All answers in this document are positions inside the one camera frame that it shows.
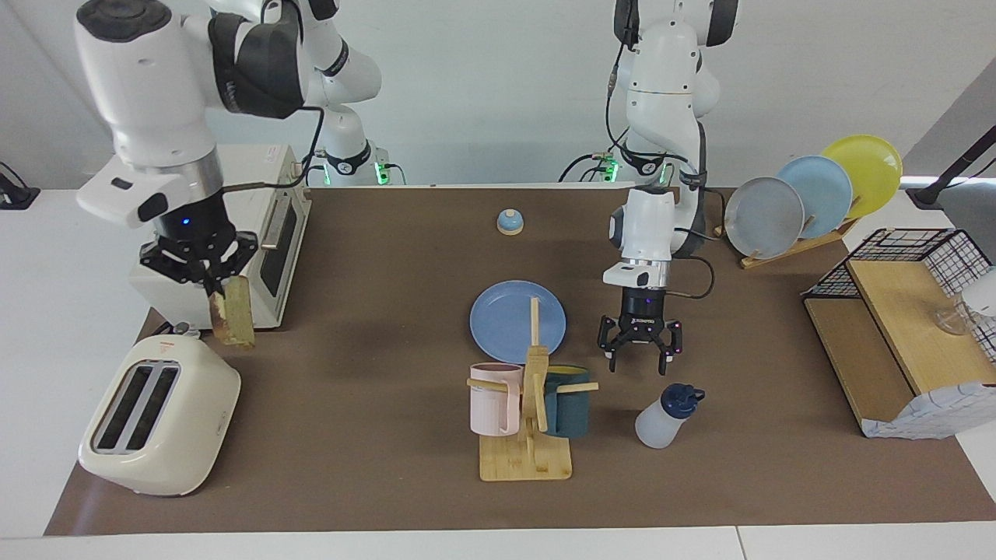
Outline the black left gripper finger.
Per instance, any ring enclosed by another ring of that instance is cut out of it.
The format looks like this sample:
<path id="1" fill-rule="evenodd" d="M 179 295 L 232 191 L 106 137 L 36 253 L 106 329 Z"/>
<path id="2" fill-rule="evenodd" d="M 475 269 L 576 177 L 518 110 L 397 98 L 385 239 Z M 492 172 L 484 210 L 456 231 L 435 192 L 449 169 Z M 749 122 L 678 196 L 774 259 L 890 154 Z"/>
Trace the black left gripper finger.
<path id="1" fill-rule="evenodd" d="M 600 330 L 598 330 L 598 347 L 607 358 L 608 371 L 611 373 L 616 371 L 616 352 L 622 346 L 619 334 L 615 332 L 618 330 L 618 327 L 619 323 L 616 319 L 605 315 L 601 316 Z"/>
<path id="2" fill-rule="evenodd" d="M 665 376 L 668 364 L 682 354 L 682 322 L 668 321 L 663 324 L 663 330 L 658 334 L 658 373 Z"/>

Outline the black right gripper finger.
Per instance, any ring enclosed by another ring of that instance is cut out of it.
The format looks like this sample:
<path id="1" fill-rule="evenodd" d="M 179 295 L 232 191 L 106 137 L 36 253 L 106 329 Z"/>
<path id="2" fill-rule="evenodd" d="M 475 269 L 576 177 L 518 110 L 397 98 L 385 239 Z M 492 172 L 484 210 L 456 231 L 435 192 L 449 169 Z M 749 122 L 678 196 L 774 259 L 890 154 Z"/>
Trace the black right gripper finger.
<path id="1" fill-rule="evenodd" d="M 219 292 L 206 252 L 195 243 L 146 243 L 140 248 L 140 264 L 179 284 L 199 284 L 207 296 Z"/>
<path id="2" fill-rule="evenodd" d="M 252 231 L 236 231 L 231 255 L 222 258 L 216 265 L 216 291 L 225 295 L 228 278 L 237 277 L 248 265 L 258 250 L 258 236 Z"/>

